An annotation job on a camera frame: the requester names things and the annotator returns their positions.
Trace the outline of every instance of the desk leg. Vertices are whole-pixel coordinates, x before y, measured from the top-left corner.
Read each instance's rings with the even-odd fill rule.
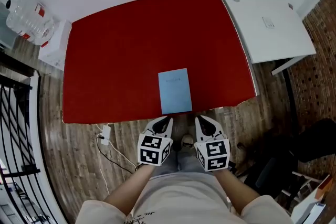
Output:
[[[274,69],[271,73],[272,76],[274,76],[275,74],[285,70],[286,68],[289,68],[290,66],[294,65],[296,62],[302,60],[304,57],[306,57],[306,55],[304,56],[296,56],[292,59],[290,59],[289,61],[285,62],[282,66],[279,66],[278,68]]]

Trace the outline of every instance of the white marker cube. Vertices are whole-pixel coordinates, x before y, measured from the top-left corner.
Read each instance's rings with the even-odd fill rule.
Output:
[[[138,162],[161,166],[167,159],[173,140],[157,135],[140,134],[138,141]]]
[[[226,169],[230,159],[229,139],[195,143],[197,158],[205,171]]]

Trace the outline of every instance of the t-shirt sleeve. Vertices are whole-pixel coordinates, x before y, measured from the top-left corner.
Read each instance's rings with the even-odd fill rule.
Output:
[[[250,202],[240,217],[248,224],[293,224],[286,211],[268,195]]]
[[[126,216],[118,208],[103,201],[85,201],[76,224],[123,224]]]

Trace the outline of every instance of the red table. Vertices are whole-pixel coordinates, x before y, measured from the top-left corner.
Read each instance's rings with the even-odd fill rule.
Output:
[[[78,20],[66,55],[63,121],[161,116],[157,75],[180,68],[188,71],[194,111],[255,96],[222,0],[137,0]]]

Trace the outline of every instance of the power strip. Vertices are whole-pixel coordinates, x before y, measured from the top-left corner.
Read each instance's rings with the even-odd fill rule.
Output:
[[[111,135],[111,127],[108,125],[104,125],[102,132],[102,136],[104,137],[104,139],[101,139],[101,143],[103,145],[105,146],[109,145],[110,135]]]

